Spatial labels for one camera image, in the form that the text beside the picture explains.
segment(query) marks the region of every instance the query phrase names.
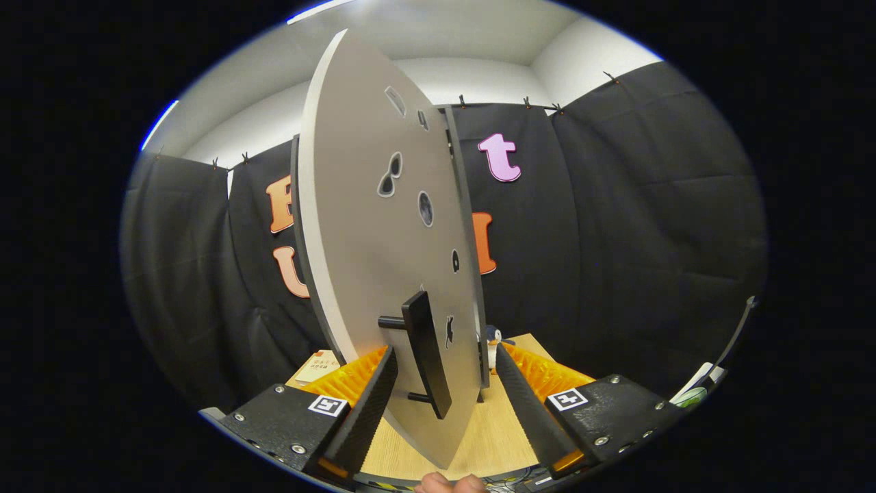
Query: gray circular board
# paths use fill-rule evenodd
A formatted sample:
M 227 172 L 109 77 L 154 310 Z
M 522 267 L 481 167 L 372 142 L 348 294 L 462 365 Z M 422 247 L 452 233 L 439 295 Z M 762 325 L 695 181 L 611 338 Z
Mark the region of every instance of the gray circular board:
M 399 377 L 384 417 L 448 468 L 481 388 L 484 310 L 468 192 L 442 114 L 375 47 L 339 32 L 310 83 L 296 168 L 309 288 L 324 331 L 347 362 L 395 348 Z M 401 317 L 420 288 L 452 398 L 444 419 L 407 398 L 425 390 L 406 333 L 377 324 Z

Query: orange letter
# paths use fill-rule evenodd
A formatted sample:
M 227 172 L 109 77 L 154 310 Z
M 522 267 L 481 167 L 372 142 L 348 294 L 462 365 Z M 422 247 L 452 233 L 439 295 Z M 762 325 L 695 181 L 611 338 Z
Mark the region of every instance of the orange letter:
M 492 216 L 486 212 L 474 212 L 471 219 L 475 224 L 477 265 L 481 268 L 481 275 L 489 274 L 496 270 L 496 262 L 490 258 L 490 239 L 487 237 L 487 225 L 492 222 Z
M 298 280 L 298 273 L 295 272 L 295 264 L 292 262 L 294 256 L 295 249 L 291 246 L 281 246 L 274 250 L 274 258 L 277 259 L 279 272 L 283 275 L 286 288 L 299 298 L 310 298 L 307 286 Z
M 276 234 L 293 225 L 292 217 L 292 176 L 277 180 L 268 185 L 265 193 L 271 198 L 271 232 Z

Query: black handle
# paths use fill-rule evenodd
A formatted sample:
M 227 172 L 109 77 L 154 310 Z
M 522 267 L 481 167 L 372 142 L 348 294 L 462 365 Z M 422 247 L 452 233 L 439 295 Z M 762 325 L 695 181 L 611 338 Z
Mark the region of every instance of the black handle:
M 420 371 L 420 378 L 426 395 L 410 392 L 408 398 L 413 401 L 432 404 L 432 409 L 438 419 L 444 419 L 450 409 L 452 399 L 447 377 L 444 375 L 444 365 L 441 360 L 441 349 L 435 337 L 435 327 L 432 322 L 432 307 L 429 295 L 420 291 L 401 305 L 402 318 L 381 316 L 378 326 L 385 329 L 396 329 L 407 332 L 411 343 L 413 359 Z

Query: human hand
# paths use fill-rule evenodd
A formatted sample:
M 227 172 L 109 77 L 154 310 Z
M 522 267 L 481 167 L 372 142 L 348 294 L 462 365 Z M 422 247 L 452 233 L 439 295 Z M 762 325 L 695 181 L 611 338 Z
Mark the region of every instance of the human hand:
M 486 490 L 484 482 L 475 475 L 467 475 L 452 485 L 439 473 L 424 475 L 420 484 L 413 487 L 415 493 L 484 493 Z

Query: wooden table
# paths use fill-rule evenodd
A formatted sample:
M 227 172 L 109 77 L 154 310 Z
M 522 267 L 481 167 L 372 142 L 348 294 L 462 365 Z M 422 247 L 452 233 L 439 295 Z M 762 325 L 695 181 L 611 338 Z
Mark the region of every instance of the wooden table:
M 521 349 L 554 360 L 532 334 L 511 339 Z M 286 385 L 298 386 L 295 381 L 297 374 Z M 463 442 L 448 469 L 438 469 L 401 438 L 385 418 L 381 418 L 362 472 L 419 481 L 424 475 L 438 471 L 455 481 L 469 474 L 478 477 L 501 475 L 538 464 L 498 375 L 490 375 L 490 388 L 484 389 L 483 396 L 484 401 L 475 405 Z

